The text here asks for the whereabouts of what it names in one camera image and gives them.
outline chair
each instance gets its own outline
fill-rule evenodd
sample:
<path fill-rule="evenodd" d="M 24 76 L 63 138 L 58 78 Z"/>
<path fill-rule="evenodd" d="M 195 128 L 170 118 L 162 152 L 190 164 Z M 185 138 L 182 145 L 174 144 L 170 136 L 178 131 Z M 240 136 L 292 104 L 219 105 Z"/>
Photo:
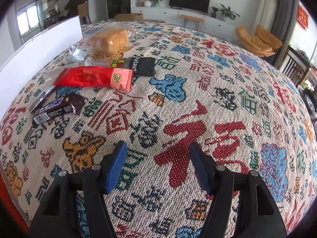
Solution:
<path fill-rule="evenodd" d="M 288 46 L 279 69 L 295 86 L 302 85 L 311 71 L 310 64 L 292 47 Z"/>
<path fill-rule="evenodd" d="M 274 55 L 275 50 L 283 45 L 281 41 L 261 25 L 257 25 L 254 36 L 250 36 L 243 26 L 237 27 L 236 33 L 243 46 L 259 57 Z"/>
<path fill-rule="evenodd" d="M 80 18 L 80 24 L 82 24 L 82 18 L 85 19 L 85 24 L 87 24 L 86 17 L 89 19 L 89 24 L 91 24 L 91 20 L 89 17 L 89 6 L 88 6 L 88 0 L 85 0 L 84 3 L 81 3 L 77 5 L 77 14 L 79 15 Z"/>

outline blue gripper pad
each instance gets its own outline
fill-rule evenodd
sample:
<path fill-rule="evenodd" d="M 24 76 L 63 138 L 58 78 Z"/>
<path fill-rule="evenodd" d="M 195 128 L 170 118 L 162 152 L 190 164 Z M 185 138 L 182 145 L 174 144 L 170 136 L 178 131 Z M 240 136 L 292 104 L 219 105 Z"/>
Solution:
<path fill-rule="evenodd" d="M 107 194 L 109 194 L 110 191 L 112 191 L 117 184 L 119 175 L 123 168 L 123 164 L 126 160 L 126 154 L 127 154 L 126 142 L 123 140 L 120 140 L 117 146 L 115 147 L 115 150 L 112 152 L 112 162 L 108 168 L 107 183 L 105 187 L 105 191 Z"/>
<path fill-rule="evenodd" d="M 197 142 L 192 142 L 189 145 L 189 157 L 193 163 L 199 186 L 209 194 L 211 192 L 211 187 L 208 171 L 206 169 L 206 165 L 204 164 L 204 156 L 207 155 L 203 153 Z"/>

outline patterned blanket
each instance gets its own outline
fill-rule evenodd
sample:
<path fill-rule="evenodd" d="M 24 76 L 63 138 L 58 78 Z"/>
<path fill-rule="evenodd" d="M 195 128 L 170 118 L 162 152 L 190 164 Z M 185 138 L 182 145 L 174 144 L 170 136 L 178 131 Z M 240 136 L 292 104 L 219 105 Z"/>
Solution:
<path fill-rule="evenodd" d="M 83 27 L 84 37 L 107 24 Z M 28 108 L 47 85 L 43 72 L 70 63 L 65 51 L 32 78 L 2 119 L 0 168 L 26 217 L 32 219 L 60 170 L 84 170 L 125 140 L 128 157 L 105 198 L 118 236 L 196 238 L 212 200 L 189 159 L 196 140 L 232 171 L 257 170 L 290 232 L 317 194 L 314 130 L 291 81 L 224 40 L 165 24 L 130 25 L 139 35 L 122 51 L 90 56 L 154 57 L 155 77 L 135 76 L 131 92 L 60 87 L 48 102 L 80 94 L 86 101 L 81 114 L 34 128 Z M 82 193 L 77 200 L 82 234 L 89 237 Z M 237 202 L 235 194 L 227 237 Z"/>

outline snickers bar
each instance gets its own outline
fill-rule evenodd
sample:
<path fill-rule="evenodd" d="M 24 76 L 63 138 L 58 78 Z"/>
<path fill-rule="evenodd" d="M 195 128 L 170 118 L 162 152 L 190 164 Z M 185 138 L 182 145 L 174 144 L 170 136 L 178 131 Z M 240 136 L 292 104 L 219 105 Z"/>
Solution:
<path fill-rule="evenodd" d="M 69 94 L 43 106 L 36 116 L 33 117 L 32 124 L 36 128 L 40 123 L 48 121 L 53 117 L 71 112 L 79 114 L 84 105 L 85 102 L 81 95 Z"/>

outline small wooden table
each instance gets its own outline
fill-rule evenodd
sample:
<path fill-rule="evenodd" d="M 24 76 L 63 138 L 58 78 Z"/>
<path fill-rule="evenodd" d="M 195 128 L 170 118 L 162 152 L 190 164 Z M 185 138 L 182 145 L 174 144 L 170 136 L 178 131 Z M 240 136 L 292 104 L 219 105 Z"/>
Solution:
<path fill-rule="evenodd" d="M 186 23 L 188 20 L 193 20 L 195 22 L 195 30 L 198 31 L 199 29 L 199 23 L 205 23 L 205 20 L 202 19 L 202 18 L 197 18 L 197 17 L 193 17 L 193 16 L 189 16 L 189 15 L 184 15 L 184 14 L 181 14 L 179 15 L 179 17 L 183 18 L 184 19 L 184 23 L 183 23 L 183 28 L 185 28 L 186 26 Z"/>

